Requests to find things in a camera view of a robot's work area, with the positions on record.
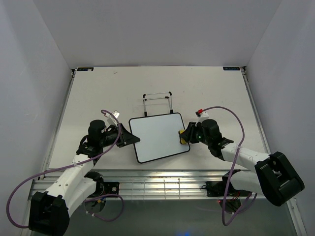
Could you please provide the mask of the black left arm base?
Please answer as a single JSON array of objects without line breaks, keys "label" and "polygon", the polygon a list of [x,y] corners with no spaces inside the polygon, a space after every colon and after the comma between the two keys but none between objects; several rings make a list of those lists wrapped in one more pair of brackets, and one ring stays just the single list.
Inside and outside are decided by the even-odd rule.
[{"label": "black left arm base", "polygon": [[119,194],[120,183],[119,182],[101,182],[96,184],[95,196],[101,196],[106,194]]}]

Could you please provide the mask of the yellow bone-shaped eraser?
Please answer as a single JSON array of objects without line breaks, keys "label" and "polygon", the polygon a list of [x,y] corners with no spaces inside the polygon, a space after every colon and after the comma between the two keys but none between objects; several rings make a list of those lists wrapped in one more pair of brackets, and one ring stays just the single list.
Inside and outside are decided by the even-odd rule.
[{"label": "yellow bone-shaped eraser", "polygon": [[185,130],[179,130],[178,131],[178,134],[179,134],[179,138],[180,138],[180,144],[182,145],[185,145],[188,143],[187,141],[187,137],[186,137],[186,134],[185,134]]}]

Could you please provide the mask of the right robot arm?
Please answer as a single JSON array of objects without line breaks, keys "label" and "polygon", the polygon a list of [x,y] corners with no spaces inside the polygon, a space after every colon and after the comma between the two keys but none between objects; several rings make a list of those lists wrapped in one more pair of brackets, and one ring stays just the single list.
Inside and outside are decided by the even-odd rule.
[{"label": "right robot arm", "polygon": [[179,131],[179,137],[181,144],[203,143],[212,156],[246,168],[245,171],[233,171],[230,178],[222,183],[222,189],[227,195],[234,195],[239,190],[254,192],[280,207],[305,188],[304,182],[283,153],[261,153],[240,147],[222,136],[213,119],[190,122],[186,130]]}]

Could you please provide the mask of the whiteboard with black frame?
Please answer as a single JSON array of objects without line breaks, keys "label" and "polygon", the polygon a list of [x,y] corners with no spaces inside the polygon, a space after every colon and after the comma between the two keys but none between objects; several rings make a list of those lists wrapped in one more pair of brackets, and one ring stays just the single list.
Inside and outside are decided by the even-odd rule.
[{"label": "whiteboard with black frame", "polygon": [[181,144],[179,131],[184,130],[180,113],[131,118],[131,133],[140,139],[134,144],[140,164],[190,151],[189,144]]}]

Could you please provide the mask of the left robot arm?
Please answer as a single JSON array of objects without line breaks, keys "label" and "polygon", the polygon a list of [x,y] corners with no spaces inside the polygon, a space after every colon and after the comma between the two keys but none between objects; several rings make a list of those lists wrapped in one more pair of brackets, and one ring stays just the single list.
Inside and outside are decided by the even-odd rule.
[{"label": "left robot arm", "polygon": [[102,175],[92,168],[105,147],[116,145],[122,148],[139,141],[140,138],[120,123],[106,126],[102,120],[91,121],[72,166],[64,170],[44,192],[36,192],[32,196],[28,228],[47,236],[62,236],[69,226],[71,215],[86,199],[103,204],[108,197],[118,197],[116,193],[106,193],[107,184]]}]

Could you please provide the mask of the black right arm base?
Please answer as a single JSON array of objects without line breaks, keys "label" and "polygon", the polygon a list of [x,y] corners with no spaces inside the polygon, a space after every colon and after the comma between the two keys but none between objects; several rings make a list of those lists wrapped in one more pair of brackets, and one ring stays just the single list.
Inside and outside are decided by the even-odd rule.
[{"label": "black right arm base", "polygon": [[[226,184],[223,181],[207,181],[201,186],[202,190],[206,191],[207,197],[223,197],[225,193]],[[238,194],[238,190],[229,187],[227,196],[232,197]]]}]

